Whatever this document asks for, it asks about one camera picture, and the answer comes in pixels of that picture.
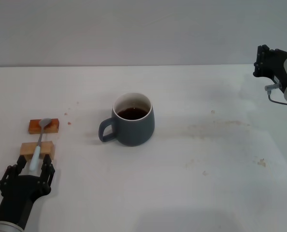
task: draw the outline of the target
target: white table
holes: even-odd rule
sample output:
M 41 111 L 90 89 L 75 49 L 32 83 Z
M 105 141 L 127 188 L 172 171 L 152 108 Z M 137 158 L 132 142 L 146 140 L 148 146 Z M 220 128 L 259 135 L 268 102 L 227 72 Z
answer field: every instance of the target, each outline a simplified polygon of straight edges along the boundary
M 0 68 L 0 179 L 21 143 L 37 141 L 30 119 L 60 120 L 43 137 L 56 145 L 52 192 L 35 202 L 26 232 L 287 231 L 287 107 L 269 102 L 271 81 L 252 72 Z M 155 133 L 138 147 L 102 144 L 99 124 L 125 92 L 152 100 Z

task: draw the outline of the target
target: dark liquid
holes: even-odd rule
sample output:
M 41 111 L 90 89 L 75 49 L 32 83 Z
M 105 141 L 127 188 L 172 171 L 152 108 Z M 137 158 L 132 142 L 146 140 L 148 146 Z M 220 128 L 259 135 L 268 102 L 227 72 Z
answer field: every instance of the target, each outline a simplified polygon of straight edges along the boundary
M 127 120 L 137 120 L 148 114 L 147 111 L 138 108 L 129 108 L 118 113 L 121 118 Z

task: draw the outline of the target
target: mug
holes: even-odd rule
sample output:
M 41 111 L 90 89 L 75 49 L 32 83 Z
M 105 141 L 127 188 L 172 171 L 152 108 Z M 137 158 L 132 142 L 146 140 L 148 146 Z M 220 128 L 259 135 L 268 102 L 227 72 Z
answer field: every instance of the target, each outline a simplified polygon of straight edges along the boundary
M 104 136 L 110 125 L 113 132 Z M 154 127 L 151 101 L 141 93 L 126 93 L 114 102 L 111 118 L 100 124 L 99 138 L 102 142 L 117 139 L 126 146 L 138 146 L 152 136 Z

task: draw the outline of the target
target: wooden block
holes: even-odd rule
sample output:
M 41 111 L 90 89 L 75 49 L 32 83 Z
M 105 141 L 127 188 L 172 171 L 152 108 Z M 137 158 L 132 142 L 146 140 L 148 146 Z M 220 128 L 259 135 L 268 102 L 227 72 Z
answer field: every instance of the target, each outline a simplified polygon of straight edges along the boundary
M 34 119 L 29 122 L 29 133 L 40 134 L 41 127 L 38 125 L 41 119 Z M 59 121 L 57 118 L 53 118 L 51 123 L 44 128 L 44 133 L 58 133 Z
M 37 146 L 37 142 L 22 143 L 20 148 L 20 155 L 23 155 L 26 160 L 31 160 L 34 154 L 34 150 Z M 55 157 L 55 146 L 52 141 L 42 142 L 40 158 L 43 159 L 46 154 L 50 155 L 51 160 Z

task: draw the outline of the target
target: spoon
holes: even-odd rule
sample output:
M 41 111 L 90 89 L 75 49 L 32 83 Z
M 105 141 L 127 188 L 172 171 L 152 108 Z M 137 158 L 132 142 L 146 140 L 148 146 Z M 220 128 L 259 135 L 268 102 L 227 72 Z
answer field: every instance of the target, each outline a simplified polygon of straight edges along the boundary
M 51 123 L 51 118 L 44 118 L 42 120 L 39 121 L 39 126 L 41 127 L 41 134 L 39 136 L 38 142 L 37 142 L 37 146 L 34 150 L 34 154 L 31 160 L 31 164 L 29 165 L 29 170 L 30 172 L 33 172 L 36 169 L 36 166 L 38 164 L 38 158 L 39 158 L 39 154 L 41 151 L 41 145 L 42 145 L 42 136 L 43 136 L 43 129 L 49 125 Z

